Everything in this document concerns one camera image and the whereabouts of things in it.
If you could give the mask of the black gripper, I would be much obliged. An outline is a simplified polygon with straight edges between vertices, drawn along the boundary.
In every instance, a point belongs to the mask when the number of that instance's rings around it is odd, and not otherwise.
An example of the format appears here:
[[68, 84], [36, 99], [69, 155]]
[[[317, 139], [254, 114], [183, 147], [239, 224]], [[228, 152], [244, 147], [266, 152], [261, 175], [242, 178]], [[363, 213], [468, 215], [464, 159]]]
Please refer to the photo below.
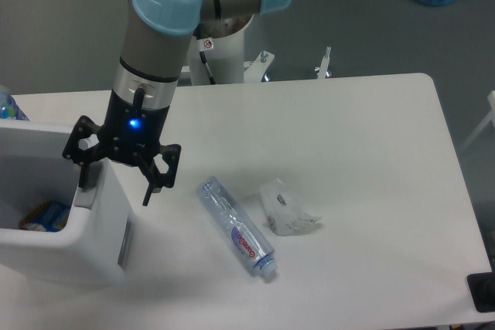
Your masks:
[[[109, 158], [130, 166], [138, 165], [148, 182], [143, 206], [149, 204], [153, 194], [163, 188], [173, 188], [182, 146], [159, 143], [168, 112], [168, 107], [137, 109], [111, 92], [102, 126], [88, 116], [80, 116], [62, 152], [63, 158], [80, 166], [78, 186], [86, 187], [92, 163]], [[88, 142], [92, 135], [98, 139], [97, 144]]]

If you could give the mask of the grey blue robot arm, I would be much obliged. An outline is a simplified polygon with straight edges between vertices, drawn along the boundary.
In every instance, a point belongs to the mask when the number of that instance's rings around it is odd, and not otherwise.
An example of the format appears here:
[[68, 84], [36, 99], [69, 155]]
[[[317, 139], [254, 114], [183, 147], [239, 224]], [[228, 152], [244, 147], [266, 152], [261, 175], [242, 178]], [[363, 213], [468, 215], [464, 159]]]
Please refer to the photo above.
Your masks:
[[181, 147], [159, 139], [197, 26], [276, 12], [292, 0], [127, 1], [127, 30], [104, 122], [80, 117], [63, 157], [80, 167], [80, 188], [90, 180], [91, 165], [107, 158], [138, 168], [154, 193], [176, 180]]

